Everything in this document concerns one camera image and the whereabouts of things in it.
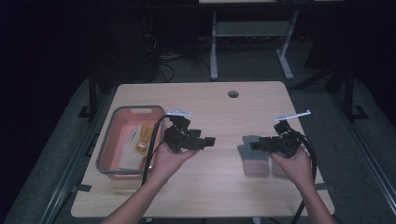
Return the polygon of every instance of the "right hand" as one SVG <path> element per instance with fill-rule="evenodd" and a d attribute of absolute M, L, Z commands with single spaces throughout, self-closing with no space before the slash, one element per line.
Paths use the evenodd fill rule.
<path fill-rule="evenodd" d="M 311 160 L 302 148 L 299 147 L 295 155 L 288 159 L 276 153 L 268 153 L 268 155 L 282 168 L 285 175 L 298 189 L 306 185 L 314 185 L 311 172 Z"/>

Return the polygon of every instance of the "wrist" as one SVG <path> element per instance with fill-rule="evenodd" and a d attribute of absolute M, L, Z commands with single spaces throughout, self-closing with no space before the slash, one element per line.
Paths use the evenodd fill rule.
<path fill-rule="evenodd" d="M 162 188 L 167 182 L 168 182 L 168 178 L 163 178 L 163 177 L 158 177 L 155 175 L 151 175 L 148 177 L 148 181 L 150 183 L 150 185 L 158 187 L 158 188 Z"/>
<path fill-rule="evenodd" d="M 317 190 L 315 189 L 314 183 L 311 183 L 311 182 L 298 184 L 298 185 L 296 185 L 296 187 L 297 187 L 297 190 L 299 190 L 303 196 L 311 195 L 312 193 L 317 192 Z"/>

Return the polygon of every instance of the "yellow object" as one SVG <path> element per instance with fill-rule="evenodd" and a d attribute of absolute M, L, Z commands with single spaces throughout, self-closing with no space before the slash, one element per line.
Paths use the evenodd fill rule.
<path fill-rule="evenodd" d="M 152 136 L 154 126 L 148 126 L 147 124 L 142 124 L 142 129 L 139 135 L 139 142 L 134 147 L 142 155 L 146 154 L 148 151 L 148 142 Z"/>

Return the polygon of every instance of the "forearm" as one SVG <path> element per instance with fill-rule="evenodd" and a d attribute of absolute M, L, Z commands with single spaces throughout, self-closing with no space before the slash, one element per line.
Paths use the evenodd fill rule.
<path fill-rule="evenodd" d="M 151 205 L 152 200 L 164 185 L 164 181 L 149 179 L 125 203 L 101 223 L 138 223 Z"/>
<path fill-rule="evenodd" d="M 327 209 L 324 202 L 321 200 L 315 187 L 305 186 L 298 188 L 308 212 L 309 220 L 313 224 L 335 224 L 332 215 Z"/>

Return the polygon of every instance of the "table hole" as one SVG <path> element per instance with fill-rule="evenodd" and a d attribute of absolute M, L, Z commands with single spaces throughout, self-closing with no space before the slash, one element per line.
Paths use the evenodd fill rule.
<path fill-rule="evenodd" d="M 239 93 L 237 91 L 229 91 L 228 96 L 230 96 L 231 98 L 236 98 L 239 96 Z"/>

